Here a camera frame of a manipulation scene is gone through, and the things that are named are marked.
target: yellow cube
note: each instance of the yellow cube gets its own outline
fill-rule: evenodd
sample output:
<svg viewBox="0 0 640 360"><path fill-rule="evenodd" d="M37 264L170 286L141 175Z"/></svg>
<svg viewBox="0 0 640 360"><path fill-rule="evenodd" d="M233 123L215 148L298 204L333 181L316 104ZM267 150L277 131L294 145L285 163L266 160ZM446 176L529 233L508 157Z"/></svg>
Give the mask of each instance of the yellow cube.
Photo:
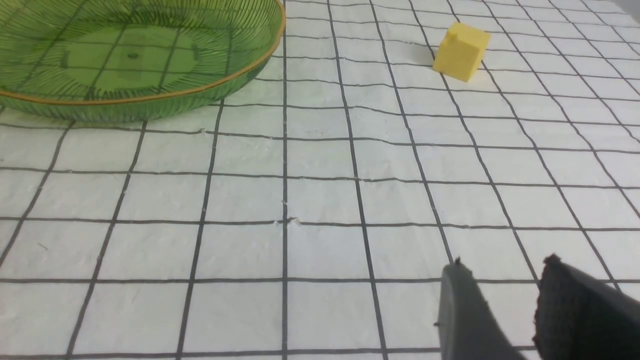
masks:
<svg viewBox="0 0 640 360"><path fill-rule="evenodd" d="M490 38L489 33L455 22L440 43L433 70L469 81L480 66Z"/></svg>

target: green plastic basket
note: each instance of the green plastic basket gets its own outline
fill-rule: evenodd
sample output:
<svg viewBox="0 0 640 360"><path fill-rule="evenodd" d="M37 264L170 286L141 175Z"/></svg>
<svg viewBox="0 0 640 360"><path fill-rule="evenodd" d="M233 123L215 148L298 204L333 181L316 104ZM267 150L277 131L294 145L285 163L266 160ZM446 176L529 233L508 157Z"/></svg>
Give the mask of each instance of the green plastic basket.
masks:
<svg viewBox="0 0 640 360"><path fill-rule="evenodd" d="M133 122L238 91L280 43L280 0L0 0L0 104Z"/></svg>

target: gold rim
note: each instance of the gold rim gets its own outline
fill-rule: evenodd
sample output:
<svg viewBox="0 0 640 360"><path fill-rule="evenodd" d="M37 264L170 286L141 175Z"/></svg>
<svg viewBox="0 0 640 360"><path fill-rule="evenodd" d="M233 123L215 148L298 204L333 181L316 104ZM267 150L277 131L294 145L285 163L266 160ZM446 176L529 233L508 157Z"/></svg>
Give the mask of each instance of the gold rim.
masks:
<svg viewBox="0 0 640 360"><path fill-rule="evenodd" d="M165 99L167 97L176 97L176 96L182 96L182 95L189 95L189 94L195 94L198 92L203 92L205 90L208 90L210 88L214 88L220 84L226 83L227 81L231 81L235 78L238 78L239 76L242 76L243 74L246 74L247 72L251 71L252 69L254 69L256 66L260 65L264 60L266 60L267 58L269 58L271 55L273 55L273 53L276 51L276 49L278 49L278 46L280 45L280 39L282 38L282 34L284 34L284 29L285 29L285 25L287 24L287 16L285 13L285 9L284 9L284 5L282 4L281 0L272 0L275 1L276 4L278 5L278 7L280 8L280 14L282 15L282 21L280 22L280 29L278 29L278 34L276 36L276 41L273 43L273 45L271 46L271 48L264 53L258 60L255 60L254 62L252 62L251 64L245 66L244 68L242 68L241 70L227 76L226 78L222 78L220 80L217 80L211 84L206 84L206 85L202 85L199 86L197 88L192 88L192 89L187 89L187 90L181 90L181 91L176 91L176 92L167 92L164 94L158 94L158 95L150 95L150 96L143 96L143 97L133 97L130 99L113 99L113 100L88 100L88 101L58 101L58 100L48 100L48 99L41 99L39 97L31 97L31 96L27 96L27 95L21 95L21 94L16 94L13 92L7 92L4 90L0 90L0 96L3 97L10 97L12 99L18 99L18 100L23 100L23 101L29 101L29 102L35 102L38 104L47 104L47 105L69 105L69 106L86 106L86 105L111 105L111 104L127 104L130 102L142 102L142 101L149 101L149 100L157 100L157 99Z"/></svg>

